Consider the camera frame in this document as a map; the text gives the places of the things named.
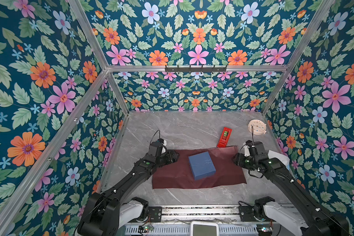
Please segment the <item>maroon wrapping paper sheet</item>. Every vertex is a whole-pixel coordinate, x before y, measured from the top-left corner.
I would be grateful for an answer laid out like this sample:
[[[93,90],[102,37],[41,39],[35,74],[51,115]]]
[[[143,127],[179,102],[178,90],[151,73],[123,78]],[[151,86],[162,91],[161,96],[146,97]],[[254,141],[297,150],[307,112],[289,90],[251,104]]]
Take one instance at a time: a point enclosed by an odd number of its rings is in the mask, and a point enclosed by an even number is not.
[[[188,157],[208,151],[216,168],[216,173],[195,181],[189,165]],[[176,163],[159,168],[152,177],[153,189],[202,189],[218,186],[246,184],[246,178],[241,167],[236,166],[232,158],[238,153],[236,146],[206,149],[180,149]]]

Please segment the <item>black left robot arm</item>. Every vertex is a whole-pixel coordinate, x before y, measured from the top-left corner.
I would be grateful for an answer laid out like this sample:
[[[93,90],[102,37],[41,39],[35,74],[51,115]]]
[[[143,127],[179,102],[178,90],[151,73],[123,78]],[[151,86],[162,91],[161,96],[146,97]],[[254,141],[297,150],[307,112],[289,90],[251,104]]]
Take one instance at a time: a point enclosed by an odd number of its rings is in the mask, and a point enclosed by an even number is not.
[[[89,197],[77,233],[82,236],[114,236],[131,220],[147,217],[147,201],[133,198],[125,203],[125,200],[157,169],[177,162],[179,157],[178,152],[166,148],[164,139],[152,142],[145,156],[134,163],[121,181],[103,193],[93,193]]]

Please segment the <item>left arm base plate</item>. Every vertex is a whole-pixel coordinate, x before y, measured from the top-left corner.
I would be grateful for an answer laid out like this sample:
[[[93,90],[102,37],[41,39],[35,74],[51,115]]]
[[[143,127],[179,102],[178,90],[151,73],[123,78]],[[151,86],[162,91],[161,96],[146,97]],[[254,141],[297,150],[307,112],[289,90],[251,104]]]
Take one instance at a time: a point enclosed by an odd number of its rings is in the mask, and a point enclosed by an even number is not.
[[[142,211],[138,218],[131,220],[130,223],[159,223],[162,218],[162,210],[163,208],[161,206],[149,206]]]

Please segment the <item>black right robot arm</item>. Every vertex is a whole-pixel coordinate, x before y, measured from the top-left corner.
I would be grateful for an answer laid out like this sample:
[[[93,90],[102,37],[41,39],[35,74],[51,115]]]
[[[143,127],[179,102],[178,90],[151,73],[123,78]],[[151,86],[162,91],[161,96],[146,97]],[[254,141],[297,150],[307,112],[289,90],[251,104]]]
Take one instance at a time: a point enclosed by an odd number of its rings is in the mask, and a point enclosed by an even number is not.
[[[330,212],[295,180],[287,168],[287,156],[265,150],[262,142],[246,141],[245,153],[237,153],[233,163],[249,172],[256,171],[277,186],[298,210],[288,211],[272,197],[255,200],[253,215],[257,220],[269,219],[279,223],[295,236],[348,236],[349,222]]]

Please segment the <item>blue gift box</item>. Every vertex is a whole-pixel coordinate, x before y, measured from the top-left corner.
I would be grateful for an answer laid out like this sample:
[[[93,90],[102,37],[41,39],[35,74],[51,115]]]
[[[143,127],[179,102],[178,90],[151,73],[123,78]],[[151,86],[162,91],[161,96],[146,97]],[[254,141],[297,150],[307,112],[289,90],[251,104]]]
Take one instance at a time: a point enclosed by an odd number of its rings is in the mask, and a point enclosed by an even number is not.
[[[211,177],[216,173],[208,151],[189,156],[188,160],[195,181]]]

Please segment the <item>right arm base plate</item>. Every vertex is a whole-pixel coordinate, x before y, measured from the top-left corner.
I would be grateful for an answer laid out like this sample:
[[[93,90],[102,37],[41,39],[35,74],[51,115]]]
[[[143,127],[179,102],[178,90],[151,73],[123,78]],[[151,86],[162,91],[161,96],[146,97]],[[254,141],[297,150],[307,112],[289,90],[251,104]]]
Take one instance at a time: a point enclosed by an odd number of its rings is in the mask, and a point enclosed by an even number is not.
[[[266,217],[263,210],[261,210],[259,205],[251,205],[244,201],[239,201],[239,216],[242,222],[268,222],[272,221],[270,218]]]

